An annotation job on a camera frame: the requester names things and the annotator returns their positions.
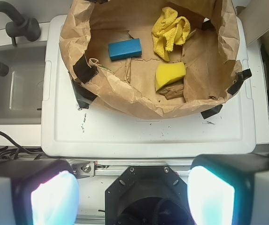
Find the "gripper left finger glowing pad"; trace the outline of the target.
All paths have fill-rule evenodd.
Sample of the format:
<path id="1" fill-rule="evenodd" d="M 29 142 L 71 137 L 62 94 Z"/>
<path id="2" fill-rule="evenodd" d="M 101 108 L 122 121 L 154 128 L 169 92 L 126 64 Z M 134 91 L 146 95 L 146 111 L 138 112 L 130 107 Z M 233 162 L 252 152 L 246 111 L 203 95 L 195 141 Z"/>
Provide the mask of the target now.
<path id="1" fill-rule="evenodd" d="M 0 160 L 0 225 L 72 225 L 78 206 L 67 161 Z"/>

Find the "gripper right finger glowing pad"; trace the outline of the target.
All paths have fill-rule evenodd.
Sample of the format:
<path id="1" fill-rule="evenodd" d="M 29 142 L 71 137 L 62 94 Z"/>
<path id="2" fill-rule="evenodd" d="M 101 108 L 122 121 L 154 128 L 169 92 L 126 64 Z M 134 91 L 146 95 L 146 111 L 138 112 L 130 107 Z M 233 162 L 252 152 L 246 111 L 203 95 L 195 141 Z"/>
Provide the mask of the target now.
<path id="1" fill-rule="evenodd" d="M 202 154 L 187 180 L 198 225 L 269 225 L 269 153 Z"/>

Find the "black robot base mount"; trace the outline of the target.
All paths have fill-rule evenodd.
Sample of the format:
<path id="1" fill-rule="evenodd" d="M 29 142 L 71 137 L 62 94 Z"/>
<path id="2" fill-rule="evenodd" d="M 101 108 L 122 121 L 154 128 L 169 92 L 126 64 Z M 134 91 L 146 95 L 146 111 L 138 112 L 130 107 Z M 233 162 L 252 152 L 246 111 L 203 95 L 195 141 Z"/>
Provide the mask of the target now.
<path id="1" fill-rule="evenodd" d="M 105 191 L 107 225 L 193 225 L 187 184 L 158 167 L 124 171 Z"/>

